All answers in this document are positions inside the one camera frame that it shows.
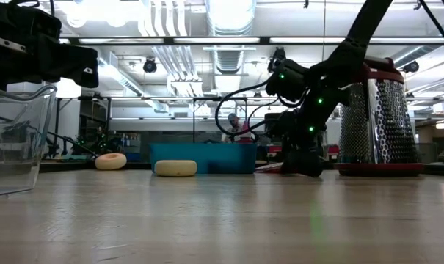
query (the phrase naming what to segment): clear plastic container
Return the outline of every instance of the clear plastic container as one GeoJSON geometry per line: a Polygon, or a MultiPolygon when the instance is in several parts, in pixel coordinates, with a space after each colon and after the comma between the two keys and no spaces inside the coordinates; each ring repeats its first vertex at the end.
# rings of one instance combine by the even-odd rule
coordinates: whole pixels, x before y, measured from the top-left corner
{"type": "Polygon", "coordinates": [[[34,188],[56,88],[33,95],[0,90],[0,194],[34,188]]]}

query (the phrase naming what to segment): person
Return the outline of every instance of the person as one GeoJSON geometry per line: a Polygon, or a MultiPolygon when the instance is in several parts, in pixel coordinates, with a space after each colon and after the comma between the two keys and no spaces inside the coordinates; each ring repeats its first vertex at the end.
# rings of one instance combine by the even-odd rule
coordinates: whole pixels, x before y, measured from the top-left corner
{"type": "MultiPolygon", "coordinates": [[[[230,127],[227,129],[227,131],[230,131],[231,133],[236,133],[242,130],[242,127],[239,125],[239,117],[236,116],[236,114],[232,113],[228,115],[228,122],[230,123],[230,127]]],[[[222,134],[222,142],[223,143],[230,143],[235,142],[239,140],[239,136],[228,136],[226,134],[222,134]]]]}

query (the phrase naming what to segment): ceiling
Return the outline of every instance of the ceiling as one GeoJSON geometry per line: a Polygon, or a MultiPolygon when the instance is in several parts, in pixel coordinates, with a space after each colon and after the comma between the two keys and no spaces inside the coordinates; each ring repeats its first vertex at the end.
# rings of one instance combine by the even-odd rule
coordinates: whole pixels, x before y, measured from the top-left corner
{"type": "MultiPolygon", "coordinates": [[[[363,0],[310,0],[308,8],[304,1],[289,0],[257,0],[252,35],[255,36],[308,36],[308,37],[344,37],[355,20],[363,0]]],[[[427,0],[438,21],[444,25],[444,8],[441,1],[427,0]]],[[[121,27],[110,26],[99,15],[87,14],[87,22],[79,28],[73,28],[67,22],[73,1],[55,1],[56,16],[62,21],[62,37],[141,37],[138,30],[138,20],[144,15],[140,0],[117,1],[113,8],[112,17],[124,17],[127,23],[121,27]]],[[[165,1],[162,1],[162,22],[166,23],[165,1]]],[[[204,12],[203,0],[186,0],[186,30],[190,36],[207,36],[207,14],[204,12]]],[[[374,36],[380,37],[428,37],[439,36],[434,24],[423,8],[414,10],[416,1],[395,0],[380,23],[374,36]]],[[[49,10],[48,1],[41,1],[41,7],[49,10]]],[[[269,77],[266,70],[269,58],[275,50],[274,45],[251,45],[253,51],[245,51],[244,64],[239,72],[242,74],[239,86],[232,90],[257,84],[269,77]]],[[[414,48],[414,45],[374,45],[367,50],[367,55],[380,58],[393,57],[396,54],[414,48]]],[[[204,93],[217,92],[214,81],[214,67],[210,51],[204,51],[202,46],[192,46],[191,52],[197,72],[202,79],[204,93]]],[[[326,59],[335,46],[322,45],[289,45],[285,47],[286,55],[305,67],[326,59]]],[[[102,46],[99,47],[101,56],[111,51],[119,59],[119,69],[127,73],[141,88],[153,96],[171,96],[167,89],[167,72],[157,62],[155,73],[145,73],[142,69],[145,59],[156,56],[150,46],[102,46]]],[[[417,59],[421,68],[417,73],[406,74],[409,91],[422,89],[426,85],[438,84],[444,79],[444,47],[417,59]]],[[[98,91],[102,95],[113,97],[132,96],[113,78],[100,76],[98,91]]],[[[436,85],[425,92],[414,92],[415,96],[437,97],[444,96],[444,84],[436,85]]],[[[413,103],[412,109],[425,111],[434,102],[413,103]]]]}

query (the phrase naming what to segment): foam donut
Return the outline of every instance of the foam donut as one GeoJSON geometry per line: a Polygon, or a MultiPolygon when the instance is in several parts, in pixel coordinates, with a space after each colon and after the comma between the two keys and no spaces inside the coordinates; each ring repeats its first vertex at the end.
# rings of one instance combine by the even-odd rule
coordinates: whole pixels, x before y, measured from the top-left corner
{"type": "Polygon", "coordinates": [[[155,174],[168,177],[194,176],[197,172],[195,161],[157,161],[155,174]]]}
{"type": "Polygon", "coordinates": [[[114,170],[120,169],[127,163],[125,155],[120,153],[110,153],[101,155],[96,158],[95,165],[99,170],[114,170]]]}

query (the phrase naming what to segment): table surface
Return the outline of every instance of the table surface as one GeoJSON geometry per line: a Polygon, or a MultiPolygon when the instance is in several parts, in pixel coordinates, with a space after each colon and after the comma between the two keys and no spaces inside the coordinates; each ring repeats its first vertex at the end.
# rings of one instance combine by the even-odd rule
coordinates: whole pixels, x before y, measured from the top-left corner
{"type": "Polygon", "coordinates": [[[0,263],[444,263],[444,177],[41,174],[0,263]]]}

